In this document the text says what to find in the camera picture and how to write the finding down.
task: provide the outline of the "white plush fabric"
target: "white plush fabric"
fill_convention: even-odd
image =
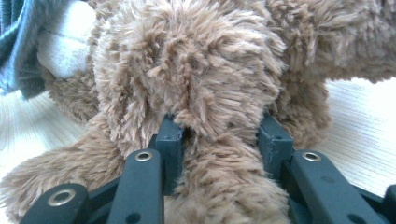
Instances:
[[[95,13],[86,2],[71,1],[53,21],[49,21],[38,38],[37,57],[57,78],[69,78],[86,69],[88,38]]]

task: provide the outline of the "light wood surface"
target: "light wood surface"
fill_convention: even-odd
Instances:
[[[396,184],[396,79],[329,82],[333,126],[316,146],[354,185],[383,196]],[[48,95],[30,101],[18,92],[0,97],[0,177],[20,162],[69,145],[83,127],[71,122]],[[7,223],[0,210],[0,223]]]

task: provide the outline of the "brown fluffy fur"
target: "brown fluffy fur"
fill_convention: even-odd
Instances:
[[[86,75],[48,77],[55,101],[74,101],[64,106],[69,115],[91,119],[88,131],[4,178],[8,215],[19,220],[57,184],[95,189],[117,177],[125,158],[146,147],[163,116],[173,114],[191,139],[180,184],[165,204],[167,223],[287,223],[286,193],[265,177],[256,150],[262,114],[270,111],[295,146],[308,147],[330,125],[325,79],[395,76],[396,6],[389,3],[98,5]]]

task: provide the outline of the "metal rivet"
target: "metal rivet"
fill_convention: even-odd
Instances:
[[[140,152],[139,154],[137,154],[136,156],[134,156],[134,158],[137,161],[149,161],[152,158],[152,154],[150,152]]]
[[[76,191],[73,189],[61,189],[49,197],[49,206],[56,207],[66,204],[76,196]]]
[[[305,152],[303,157],[308,161],[321,161],[321,157],[314,152]]]

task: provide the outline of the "gray fabric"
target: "gray fabric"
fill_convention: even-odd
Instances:
[[[0,0],[0,89],[24,98],[44,91],[35,42],[44,23],[68,0]]]

